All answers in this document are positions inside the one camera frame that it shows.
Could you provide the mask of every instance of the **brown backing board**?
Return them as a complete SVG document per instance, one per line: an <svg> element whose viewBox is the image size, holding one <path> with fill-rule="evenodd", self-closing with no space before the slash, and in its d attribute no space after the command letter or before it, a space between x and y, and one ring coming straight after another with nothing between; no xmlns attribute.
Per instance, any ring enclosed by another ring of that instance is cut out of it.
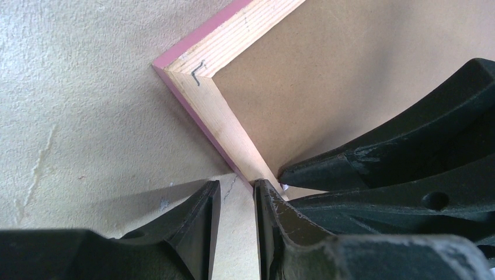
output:
<svg viewBox="0 0 495 280"><path fill-rule="evenodd" d="M213 76L274 174L495 60L495 1L306 0Z"/></svg>

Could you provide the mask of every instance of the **scratch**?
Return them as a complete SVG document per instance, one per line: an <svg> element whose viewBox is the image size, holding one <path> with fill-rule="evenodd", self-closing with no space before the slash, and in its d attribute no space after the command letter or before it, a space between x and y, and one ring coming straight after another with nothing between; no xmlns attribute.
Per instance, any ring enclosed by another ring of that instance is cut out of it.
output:
<svg viewBox="0 0 495 280"><path fill-rule="evenodd" d="M229 190L227 191L227 194L225 194L225 196L224 196L224 201L225 201L225 199L229 196L229 194L231 194L232 187L233 187L233 185L235 184L235 181L237 180L237 178L238 178L238 177L239 177L239 176L238 176L238 175L236 175L236 176L235 176L235 178L233 179L233 181L232 181L232 183L231 183L231 186L230 186Z"/></svg>
<svg viewBox="0 0 495 280"><path fill-rule="evenodd" d="M27 194L26 197L24 198L24 201L21 201L20 199L17 198L14 200L15 206L18 210L18 217L16 218L16 223L18 225L21 223L22 219L24 218L26 206L31 202L31 200L33 200L34 192L38 188L40 180L43 176L43 167L44 167L43 163L47 155L50 153L51 147L53 145L53 138L55 137L57 128L58 128L57 124L51 128L45 148L39 151L38 160L36 161L34 167L31 169L31 174L33 175L33 183L27 189Z"/></svg>
<svg viewBox="0 0 495 280"><path fill-rule="evenodd" d="M194 80L198 83L198 86L200 86L200 81L198 80L198 78L196 78L196 71L198 71L201 67L203 67L203 64L204 64L204 60L201 61L201 64L200 66L196 67L192 72L191 72L191 76L194 78Z"/></svg>

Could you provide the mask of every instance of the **wooden frame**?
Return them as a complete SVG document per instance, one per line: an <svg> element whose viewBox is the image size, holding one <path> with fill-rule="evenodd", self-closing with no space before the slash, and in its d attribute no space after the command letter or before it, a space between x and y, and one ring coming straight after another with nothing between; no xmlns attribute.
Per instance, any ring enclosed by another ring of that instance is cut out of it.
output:
<svg viewBox="0 0 495 280"><path fill-rule="evenodd" d="M268 179L284 195L213 76L304 0L234 0L153 62L153 68L231 168L244 180Z"/></svg>

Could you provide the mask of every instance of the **round hole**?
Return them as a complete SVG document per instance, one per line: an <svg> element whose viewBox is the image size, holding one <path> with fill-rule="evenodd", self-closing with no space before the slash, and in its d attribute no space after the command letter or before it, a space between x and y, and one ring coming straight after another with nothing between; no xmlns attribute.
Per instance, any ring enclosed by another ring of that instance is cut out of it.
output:
<svg viewBox="0 0 495 280"><path fill-rule="evenodd" d="M423 197L421 203L428 209L440 211L447 207L449 198L443 192L431 192Z"/></svg>
<svg viewBox="0 0 495 280"><path fill-rule="evenodd" d="M132 232L126 233L126 235L122 236L120 239L133 239L138 237L145 236L145 233L140 230L133 230Z"/></svg>

